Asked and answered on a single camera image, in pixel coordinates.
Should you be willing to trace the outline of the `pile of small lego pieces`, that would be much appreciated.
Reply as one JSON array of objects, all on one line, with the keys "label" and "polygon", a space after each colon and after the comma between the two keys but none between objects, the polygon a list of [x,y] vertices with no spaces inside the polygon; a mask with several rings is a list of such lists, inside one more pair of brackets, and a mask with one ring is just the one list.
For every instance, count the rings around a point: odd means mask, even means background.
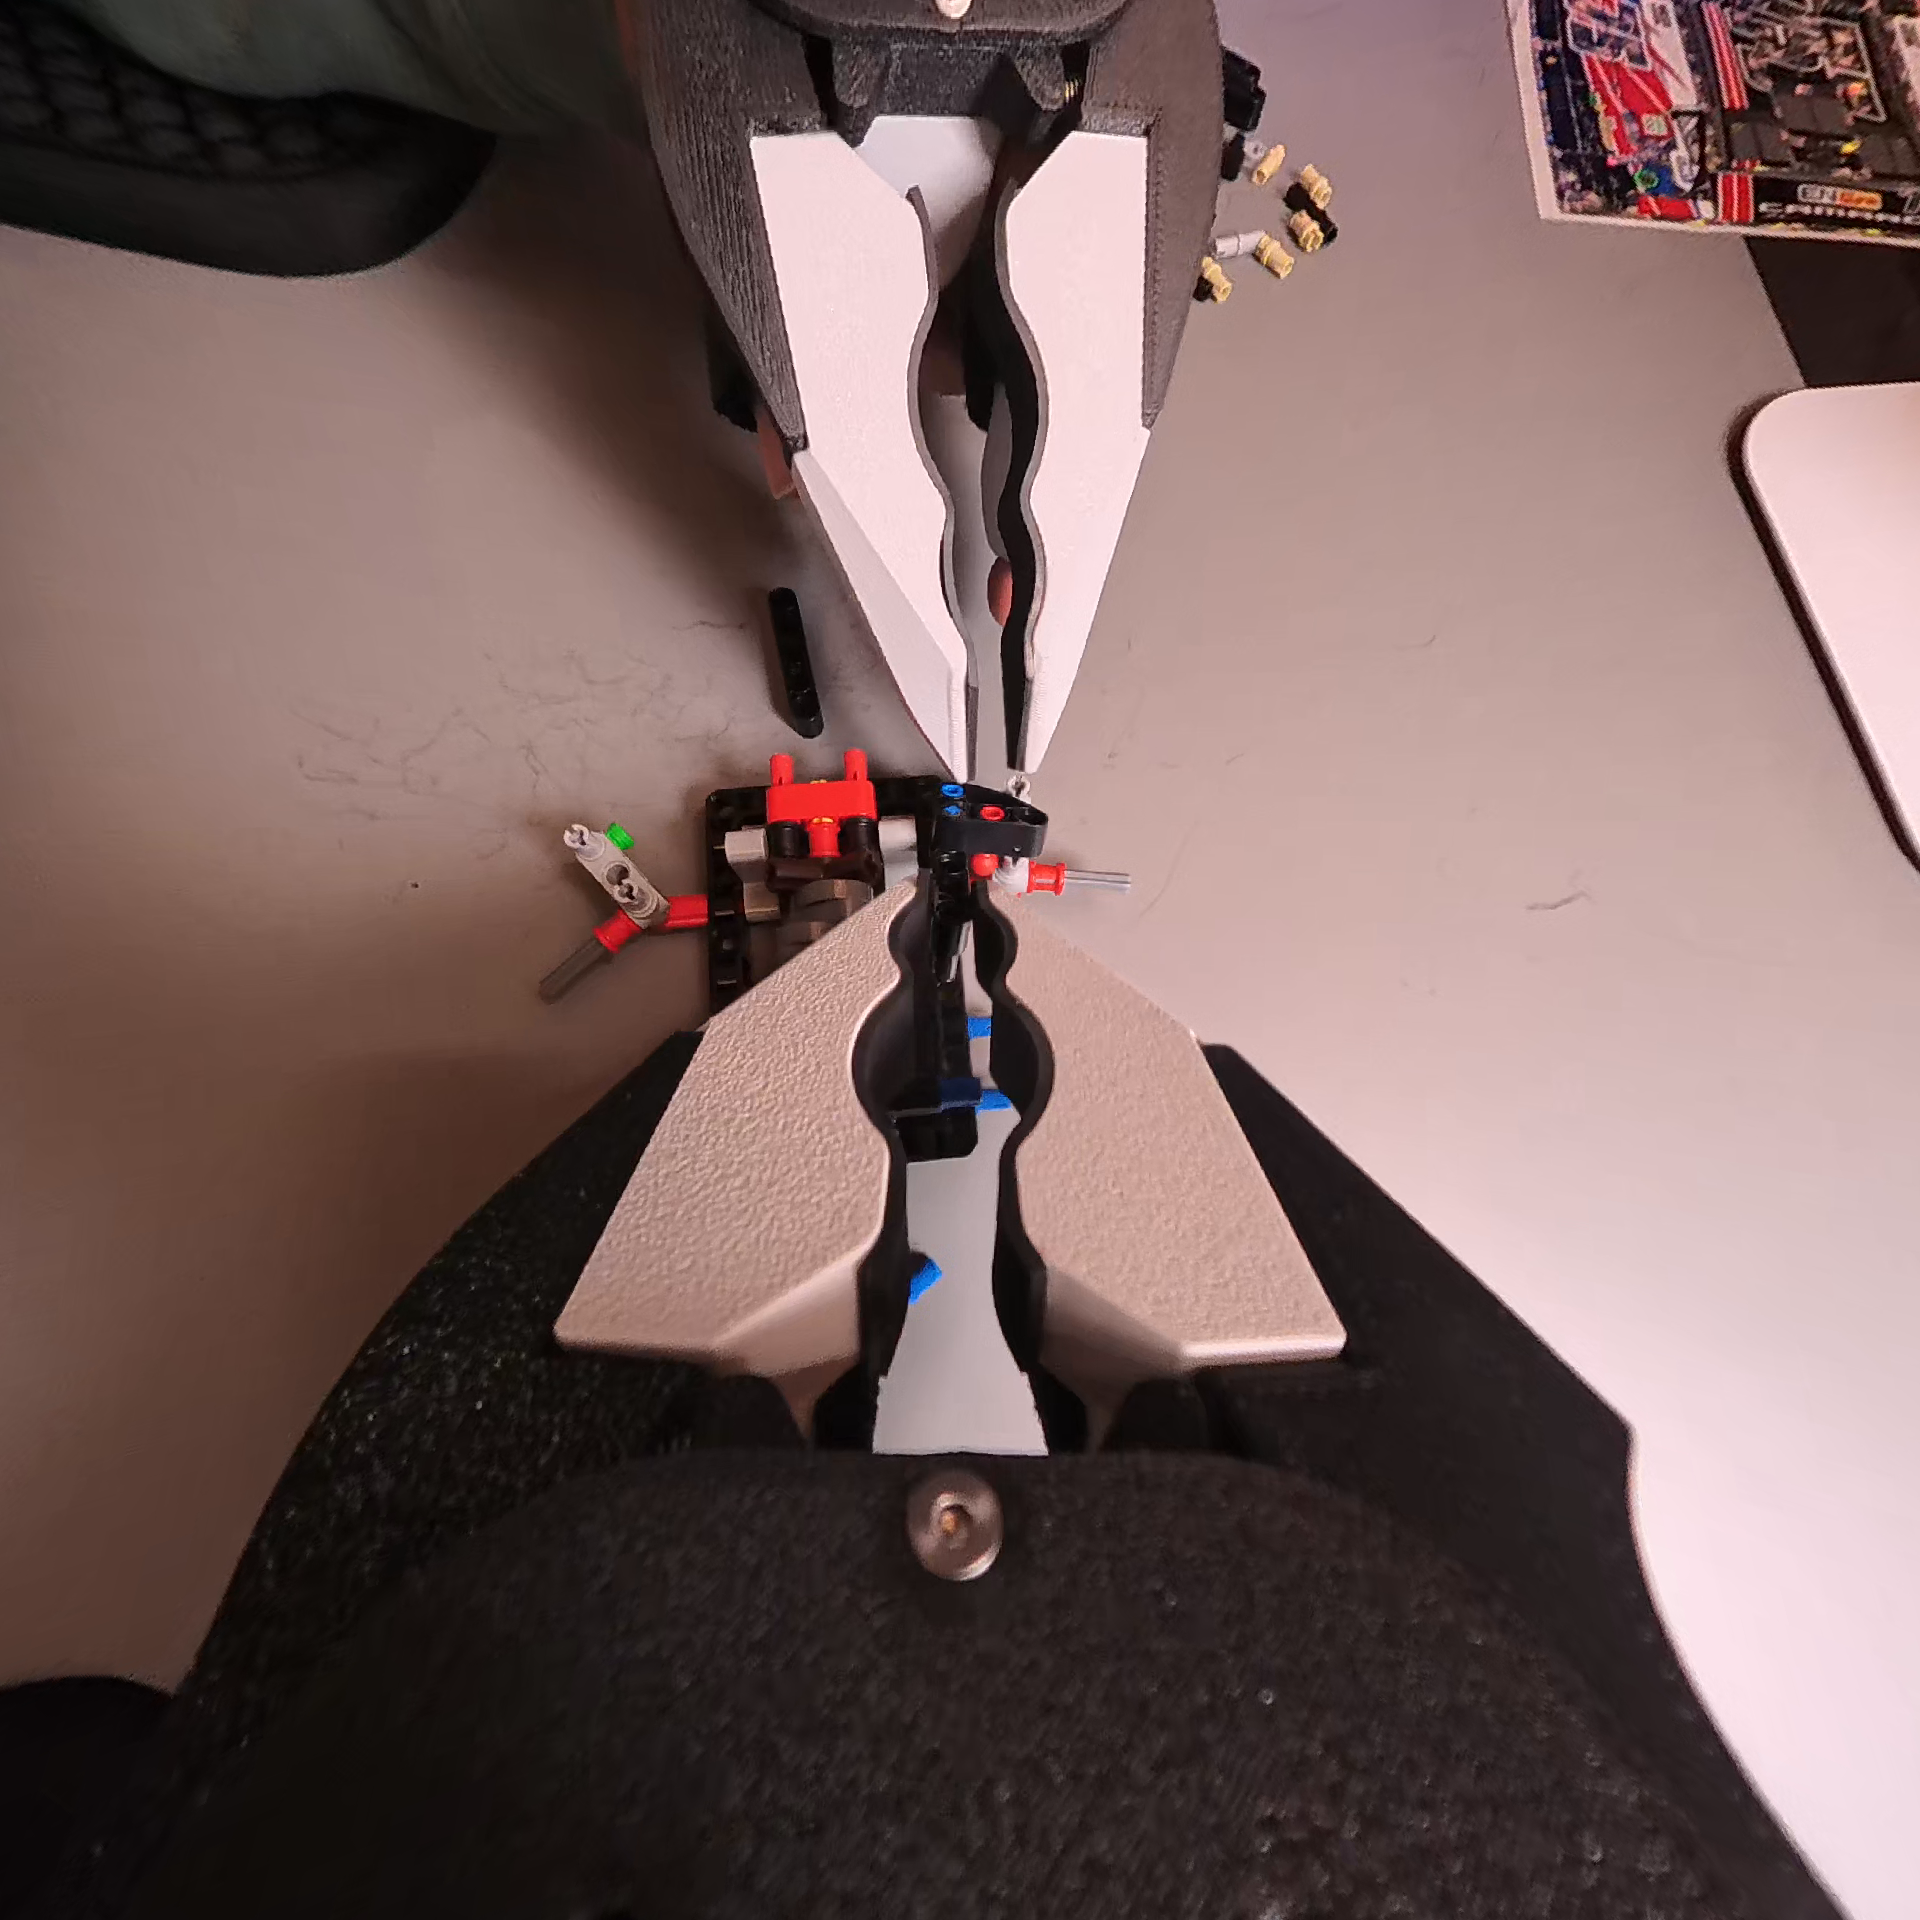
[{"label": "pile of small lego pieces", "polygon": [[[1191,286],[1196,304],[1224,304],[1232,298],[1232,265],[1260,268],[1274,281],[1287,280],[1303,257],[1329,249],[1336,241],[1332,182],[1311,162],[1292,166],[1277,139],[1261,137],[1266,110],[1261,70],[1233,51],[1220,55],[1220,136],[1215,184],[1215,231],[1206,241]],[[1228,215],[1249,210],[1237,192],[1271,192],[1263,227],[1233,227]]]}]

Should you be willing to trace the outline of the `lego chassis assembly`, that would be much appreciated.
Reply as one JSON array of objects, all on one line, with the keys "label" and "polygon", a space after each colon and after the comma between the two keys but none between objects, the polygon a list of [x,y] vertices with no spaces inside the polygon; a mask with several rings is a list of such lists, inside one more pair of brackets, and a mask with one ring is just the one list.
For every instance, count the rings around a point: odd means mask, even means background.
[{"label": "lego chassis assembly", "polygon": [[[847,751],[842,768],[825,779],[802,779],[796,761],[780,753],[769,758],[762,784],[710,791],[704,804],[704,891],[694,896],[657,890],[639,871],[634,840],[622,824],[568,825],[565,851],[613,908],[538,982],[538,1000],[557,1001],[641,939],[696,932],[704,937],[709,1008],[724,1010],[856,910],[910,882],[892,886],[881,876],[880,778],[896,775],[872,775],[856,751]],[[1007,898],[1089,890],[1122,894],[1130,886],[1122,871],[1074,870],[1041,854],[1000,864],[977,855],[973,874],[975,886],[989,882]]]}]

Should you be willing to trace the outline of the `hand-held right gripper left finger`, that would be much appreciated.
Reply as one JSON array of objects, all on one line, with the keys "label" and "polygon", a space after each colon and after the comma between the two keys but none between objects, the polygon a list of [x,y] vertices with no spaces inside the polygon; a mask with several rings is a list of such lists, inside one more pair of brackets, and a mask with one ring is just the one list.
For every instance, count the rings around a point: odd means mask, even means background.
[{"label": "hand-held right gripper left finger", "polygon": [[917,1271],[889,1104],[925,932],[904,880],[706,1023],[557,1344],[754,1376],[809,1440],[872,1440]]}]

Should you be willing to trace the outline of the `white book stand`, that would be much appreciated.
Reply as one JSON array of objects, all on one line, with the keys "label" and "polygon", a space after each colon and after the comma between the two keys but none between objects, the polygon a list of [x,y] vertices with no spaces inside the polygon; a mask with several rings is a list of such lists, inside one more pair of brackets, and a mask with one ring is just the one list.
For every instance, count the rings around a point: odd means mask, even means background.
[{"label": "white book stand", "polygon": [[1737,474],[1888,828],[1918,859],[1918,385],[1802,388]]}]

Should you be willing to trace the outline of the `colourful sticker sheet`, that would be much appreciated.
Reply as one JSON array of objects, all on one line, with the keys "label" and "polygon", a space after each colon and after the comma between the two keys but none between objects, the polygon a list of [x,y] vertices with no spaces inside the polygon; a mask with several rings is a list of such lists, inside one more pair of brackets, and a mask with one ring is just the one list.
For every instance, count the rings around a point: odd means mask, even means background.
[{"label": "colourful sticker sheet", "polygon": [[1918,243],[1916,2],[1514,2],[1550,222]]}]

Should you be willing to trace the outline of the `person's left forearm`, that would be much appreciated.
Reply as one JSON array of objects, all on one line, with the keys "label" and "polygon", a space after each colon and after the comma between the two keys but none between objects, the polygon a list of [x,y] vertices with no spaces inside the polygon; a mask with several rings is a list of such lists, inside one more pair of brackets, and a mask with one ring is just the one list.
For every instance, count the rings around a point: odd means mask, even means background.
[{"label": "person's left forearm", "polygon": [[159,71],[248,98],[350,91],[493,134],[641,130],[610,2],[84,2]]}]

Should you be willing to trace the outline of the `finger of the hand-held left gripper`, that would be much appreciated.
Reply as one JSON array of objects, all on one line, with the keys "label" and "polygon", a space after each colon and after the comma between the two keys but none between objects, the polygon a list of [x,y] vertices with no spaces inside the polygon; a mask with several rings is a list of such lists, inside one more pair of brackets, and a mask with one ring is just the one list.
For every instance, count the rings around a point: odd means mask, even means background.
[{"label": "finger of the hand-held left gripper", "polygon": [[982,210],[982,130],[756,136],[751,168],[799,388],[790,470],[927,745],[969,778],[975,687],[920,356]]},{"label": "finger of the hand-held left gripper", "polygon": [[994,212],[980,500],[1010,569],[1000,696],[1024,775],[1072,696],[1150,436],[1145,178],[1142,136],[1074,130]]}]

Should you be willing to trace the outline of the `black five-hole lego beam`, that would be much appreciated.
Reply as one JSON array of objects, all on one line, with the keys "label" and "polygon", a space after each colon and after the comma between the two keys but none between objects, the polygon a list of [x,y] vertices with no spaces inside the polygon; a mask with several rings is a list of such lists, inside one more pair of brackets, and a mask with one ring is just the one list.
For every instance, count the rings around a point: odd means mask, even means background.
[{"label": "black five-hole lego beam", "polygon": [[825,708],[797,594],[786,585],[767,591],[765,617],[774,660],[774,705],[797,737],[815,739],[825,732]]}]

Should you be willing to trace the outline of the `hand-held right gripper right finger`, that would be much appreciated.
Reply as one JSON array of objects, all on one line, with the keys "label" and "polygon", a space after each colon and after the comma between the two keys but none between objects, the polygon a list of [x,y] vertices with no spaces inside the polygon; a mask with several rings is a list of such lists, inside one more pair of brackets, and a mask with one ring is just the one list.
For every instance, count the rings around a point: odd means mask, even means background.
[{"label": "hand-held right gripper right finger", "polygon": [[999,1158],[992,1294],[1050,1444],[1142,1383],[1341,1355],[1346,1331],[1191,1028],[999,886],[972,891]]}]

